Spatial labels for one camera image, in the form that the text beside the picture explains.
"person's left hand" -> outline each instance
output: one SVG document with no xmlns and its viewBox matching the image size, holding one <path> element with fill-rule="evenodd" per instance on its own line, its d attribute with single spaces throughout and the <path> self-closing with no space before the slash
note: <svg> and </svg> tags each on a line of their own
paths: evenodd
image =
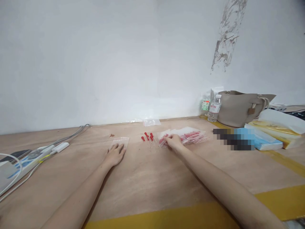
<svg viewBox="0 0 305 229">
<path fill-rule="evenodd" d="M 120 161 L 122 160 L 125 152 L 126 152 L 126 148 L 124 148 L 124 144 L 118 145 L 115 144 L 111 147 L 110 150 L 108 150 L 103 163 L 107 164 L 110 167 L 113 167 L 115 165 L 117 165 L 118 163 L 120 163 Z"/>
</svg>

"beige handbag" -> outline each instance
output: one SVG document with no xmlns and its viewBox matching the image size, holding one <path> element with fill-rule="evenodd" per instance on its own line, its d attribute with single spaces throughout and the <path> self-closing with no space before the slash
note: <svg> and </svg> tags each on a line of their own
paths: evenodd
<svg viewBox="0 0 305 229">
<path fill-rule="evenodd" d="M 221 107 L 217 121 L 232 127 L 244 127 L 269 106 L 276 95 L 244 94 L 238 91 L 222 91 Z"/>
</svg>

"peeling paint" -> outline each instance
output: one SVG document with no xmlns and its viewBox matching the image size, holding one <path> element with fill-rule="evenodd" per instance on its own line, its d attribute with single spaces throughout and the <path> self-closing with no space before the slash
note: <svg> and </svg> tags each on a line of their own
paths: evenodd
<svg viewBox="0 0 305 229">
<path fill-rule="evenodd" d="M 239 28 L 245 14 L 247 0 L 228 0 L 220 23 L 220 39 L 216 43 L 211 73 L 215 68 L 226 72 L 232 60 Z"/>
</svg>

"person's right hand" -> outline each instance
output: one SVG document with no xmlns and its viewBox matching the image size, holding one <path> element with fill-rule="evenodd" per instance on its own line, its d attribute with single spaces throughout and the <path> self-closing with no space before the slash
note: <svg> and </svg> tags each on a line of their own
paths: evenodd
<svg viewBox="0 0 305 229">
<path fill-rule="evenodd" d="M 178 151 L 179 149 L 184 147 L 181 143 L 181 138 L 179 137 L 179 135 L 174 134 L 170 137 L 164 138 L 164 140 L 175 151 Z"/>
</svg>

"water bottle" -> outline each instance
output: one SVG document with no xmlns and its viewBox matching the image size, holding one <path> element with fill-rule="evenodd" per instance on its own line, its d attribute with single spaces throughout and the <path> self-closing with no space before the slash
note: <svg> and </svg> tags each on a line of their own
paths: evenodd
<svg viewBox="0 0 305 229">
<path fill-rule="evenodd" d="M 211 103 L 210 105 L 210 110 L 209 113 L 207 115 L 207 120 L 210 122 L 216 122 L 217 121 L 217 117 L 219 114 L 219 110 L 221 107 L 221 101 L 220 101 L 221 95 L 217 94 L 215 101 Z"/>
<path fill-rule="evenodd" d="M 211 102 L 210 93 L 206 93 L 201 102 L 200 118 L 204 118 L 204 116 L 207 115 L 210 108 L 210 102 Z"/>
</svg>

